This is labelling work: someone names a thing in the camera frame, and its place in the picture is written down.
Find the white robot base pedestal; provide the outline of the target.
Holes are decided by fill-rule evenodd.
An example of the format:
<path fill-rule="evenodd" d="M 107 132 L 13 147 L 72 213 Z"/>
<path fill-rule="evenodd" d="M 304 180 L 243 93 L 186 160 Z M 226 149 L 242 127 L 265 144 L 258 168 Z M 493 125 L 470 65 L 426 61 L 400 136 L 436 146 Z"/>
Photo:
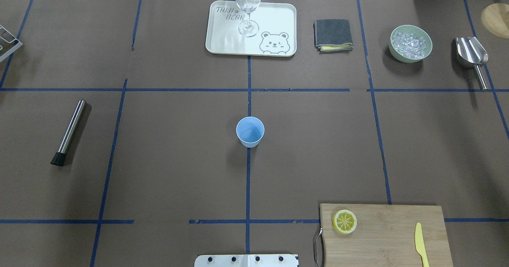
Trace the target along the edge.
<path fill-rule="evenodd" d="M 200 255 L 195 267 L 298 267 L 294 254 L 225 254 Z"/>

